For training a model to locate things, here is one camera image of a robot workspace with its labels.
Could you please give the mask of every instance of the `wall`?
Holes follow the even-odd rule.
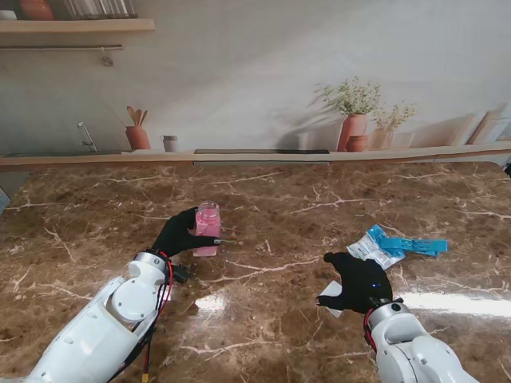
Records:
[[[92,52],[0,53],[0,154],[77,152],[84,121],[100,151],[128,148],[116,114],[149,109],[153,146],[295,148],[319,129],[333,148],[339,117],[315,90],[358,75],[388,103],[417,102],[404,129],[511,101],[508,0],[152,0],[157,31],[1,37],[2,45],[114,44]]]

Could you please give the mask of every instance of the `shelf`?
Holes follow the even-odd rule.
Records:
[[[444,160],[449,158],[487,156],[511,153],[511,143],[493,142],[491,144],[441,146],[435,148],[391,149],[374,152],[332,152],[330,154],[194,154],[193,151],[163,153],[163,149],[153,151],[137,151],[124,154],[87,154],[75,156],[26,156],[0,157],[0,169],[34,168],[38,165],[71,165],[71,164],[126,164],[126,163],[173,163],[191,164],[193,161],[374,161],[403,162],[417,160]]]
[[[0,21],[0,34],[91,34],[98,32],[138,32],[155,29],[154,20],[150,18],[76,20],[71,22]]]

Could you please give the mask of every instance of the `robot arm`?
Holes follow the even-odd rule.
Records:
[[[50,343],[27,381],[106,383],[150,346],[156,320],[170,300],[172,281],[186,282],[184,267],[169,257],[218,245],[218,238],[190,233],[196,207],[169,219],[152,250],[129,263],[129,278],[109,281]],[[147,381],[146,359],[145,375]]]
[[[142,343],[160,313],[159,286],[169,263],[140,253],[129,263],[130,278],[109,281],[50,343],[29,378],[52,383],[105,383]]]
[[[402,300],[393,301],[385,271],[372,259],[327,253],[325,261],[341,274],[343,292],[318,296],[317,303],[353,310],[364,317],[367,342],[376,352],[383,383],[474,383],[454,351],[428,334]]]
[[[454,351],[429,335],[404,304],[380,306],[364,322],[383,383],[477,383]]]

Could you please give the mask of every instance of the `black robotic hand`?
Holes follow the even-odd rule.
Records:
[[[192,207],[171,217],[161,229],[153,249],[163,251],[167,256],[172,257],[184,250],[216,246],[215,239],[218,238],[195,236],[188,231],[195,225],[196,209],[197,207]]]
[[[389,279],[374,260],[362,261],[348,253],[326,253],[324,259],[341,274],[343,292],[338,297],[318,296],[318,306],[365,314],[369,309],[392,301]]]

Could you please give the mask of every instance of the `brown marble surface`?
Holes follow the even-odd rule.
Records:
[[[237,245],[181,254],[153,341],[152,382],[376,382],[362,317],[314,298],[380,223],[448,239],[388,270],[396,297],[479,381],[511,381],[511,181],[494,164],[66,168],[34,173],[0,217],[0,376],[27,374],[103,283],[170,215],[211,199]],[[141,360],[117,381],[138,382]]]

